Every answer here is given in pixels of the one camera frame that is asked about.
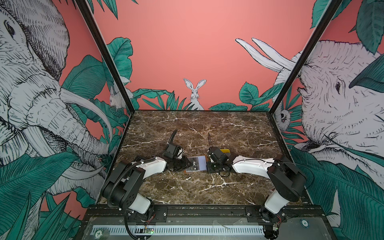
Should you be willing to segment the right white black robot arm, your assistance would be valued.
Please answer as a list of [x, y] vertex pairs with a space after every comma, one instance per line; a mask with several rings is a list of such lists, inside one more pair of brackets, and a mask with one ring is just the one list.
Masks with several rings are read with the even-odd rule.
[[298, 202], [307, 183], [305, 174], [286, 156], [257, 159], [232, 156], [217, 147], [208, 150], [209, 173], [251, 174], [269, 179], [275, 190], [268, 196], [261, 212], [276, 216], [289, 202]]

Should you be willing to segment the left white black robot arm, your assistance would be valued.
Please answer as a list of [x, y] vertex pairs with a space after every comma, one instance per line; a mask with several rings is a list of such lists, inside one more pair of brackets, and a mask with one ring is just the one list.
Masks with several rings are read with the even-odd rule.
[[107, 199], [109, 207], [136, 212], [152, 217], [154, 204], [152, 200], [139, 194], [144, 180], [150, 176], [171, 172], [182, 172], [192, 166], [184, 155], [181, 146], [168, 144], [160, 156], [149, 159], [136, 157], [133, 162], [121, 161], [105, 181], [101, 196]]

